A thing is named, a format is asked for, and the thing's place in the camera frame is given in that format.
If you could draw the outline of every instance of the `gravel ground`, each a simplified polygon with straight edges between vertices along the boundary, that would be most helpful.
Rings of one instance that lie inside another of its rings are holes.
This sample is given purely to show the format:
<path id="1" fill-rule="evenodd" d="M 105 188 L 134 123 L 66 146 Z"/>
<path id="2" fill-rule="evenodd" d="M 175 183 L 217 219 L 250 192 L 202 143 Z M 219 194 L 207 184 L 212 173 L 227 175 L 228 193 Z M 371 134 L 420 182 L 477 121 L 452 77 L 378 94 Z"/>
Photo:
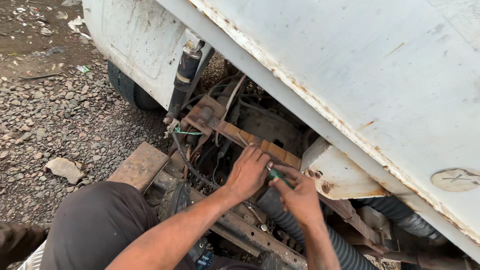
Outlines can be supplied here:
<path id="1" fill-rule="evenodd" d="M 109 86 L 107 65 L 92 73 L 1 84 L 0 221 L 51 222 L 61 200 L 102 181 L 143 141 L 166 152 L 164 113 L 142 112 Z M 77 184 L 44 172 L 56 157 L 88 176 Z"/>

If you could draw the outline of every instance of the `white plastic debris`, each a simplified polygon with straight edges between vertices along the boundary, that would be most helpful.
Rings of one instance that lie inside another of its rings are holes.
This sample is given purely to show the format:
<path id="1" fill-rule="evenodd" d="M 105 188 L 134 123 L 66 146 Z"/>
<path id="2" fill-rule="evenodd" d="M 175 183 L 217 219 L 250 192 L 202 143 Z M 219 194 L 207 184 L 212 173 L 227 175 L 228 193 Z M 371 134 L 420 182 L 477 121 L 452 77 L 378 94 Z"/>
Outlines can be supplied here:
<path id="1" fill-rule="evenodd" d="M 82 25 L 85 23 L 85 19 L 82 19 L 80 16 L 78 16 L 77 18 L 75 18 L 74 20 L 71 20 L 68 22 L 68 26 L 73 30 L 75 31 L 76 33 L 80 33 L 80 35 L 86 37 L 87 39 L 92 39 L 91 36 L 85 34 L 85 33 L 82 33 L 80 32 L 80 29 L 78 29 L 77 25 Z"/>
<path id="2" fill-rule="evenodd" d="M 40 34 L 42 34 L 44 36 L 51 36 L 52 31 L 50 31 L 50 29 L 48 29 L 46 27 L 42 27 L 42 30 L 40 31 Z"/>
<path id="3" fill-rule="evenodd" d="M 68 18 L 68 14 L 65 11 L 59 11 L 55 18 L 59 20 L 66 20 Z"/>
<path id="4" fill-rule="evenodd" d="M 61 5 L 71 7 L 71 6 L 80 5 L 81 3 L 82 3 L 82 0 L 65 0 Z"/>

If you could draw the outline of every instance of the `shock absorber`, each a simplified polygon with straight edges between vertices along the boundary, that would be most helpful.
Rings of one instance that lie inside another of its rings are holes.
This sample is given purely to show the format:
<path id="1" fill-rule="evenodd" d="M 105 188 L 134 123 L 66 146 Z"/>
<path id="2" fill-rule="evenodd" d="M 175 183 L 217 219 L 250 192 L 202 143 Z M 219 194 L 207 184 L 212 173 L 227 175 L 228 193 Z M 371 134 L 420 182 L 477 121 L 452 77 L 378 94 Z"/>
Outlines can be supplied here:
<path id="1" fill-rule="evenodd" d="M 189 40 L 183 46 L 177 73 L 175 74 L 168 114 L 164 120 L 166 123 L 170 123 L 173 119 L 178 118 L 202 59 L 202 51 L 200 49 L 205 45 L 205 42 L 200 40 L 188 28 L 185 30 L 185 35 Z"/>

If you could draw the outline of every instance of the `metal bar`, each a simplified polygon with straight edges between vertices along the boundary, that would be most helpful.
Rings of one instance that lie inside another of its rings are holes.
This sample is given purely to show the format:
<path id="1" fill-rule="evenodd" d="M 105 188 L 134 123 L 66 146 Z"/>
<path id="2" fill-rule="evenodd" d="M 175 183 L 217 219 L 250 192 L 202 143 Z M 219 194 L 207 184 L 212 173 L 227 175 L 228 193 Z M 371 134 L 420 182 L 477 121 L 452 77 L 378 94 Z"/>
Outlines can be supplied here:
<path id="1" fill-rule="evenodd" d="M 361 220 L 350 201 L 331 200 L 321 194 L 318 194 L 318 198 L 335 211 L 345 222 L 352 225 L 352 227 L 354 227 L 361 235 L 372 241 L 377 248 L 384 252 L 388 252 L 388 248 L 381 243 L 380 235 Z"/>

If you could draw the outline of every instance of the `man's hand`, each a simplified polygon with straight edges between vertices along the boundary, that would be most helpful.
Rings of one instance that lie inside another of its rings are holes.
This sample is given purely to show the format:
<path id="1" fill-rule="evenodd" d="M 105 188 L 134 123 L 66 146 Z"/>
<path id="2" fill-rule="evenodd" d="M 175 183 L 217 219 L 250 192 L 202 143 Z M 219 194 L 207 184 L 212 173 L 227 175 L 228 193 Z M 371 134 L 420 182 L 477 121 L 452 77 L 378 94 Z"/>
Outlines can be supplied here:
<path id="1" fill-rule="evenodd" d="M 291 189 L 279 178 L 268 183 L 280 191 L 285 211 L 290 210 L 303 228 L 307 225 L 323 223 L 324 218 L 313 179 L 291 167 L 281 165 L 273 167 L 286 173 L 288 175 L 286 180 L 296 186 Z"/>
<path id="2" fill-rule="evenodd" d="M 264 184 L 268 175 L 265 165 L 269 160 L 270 156 L 249 144 L 233 165 L 227 183 L 222 188 L 228 189 L 229 195 L 237 203 L 249 198 Z"/>

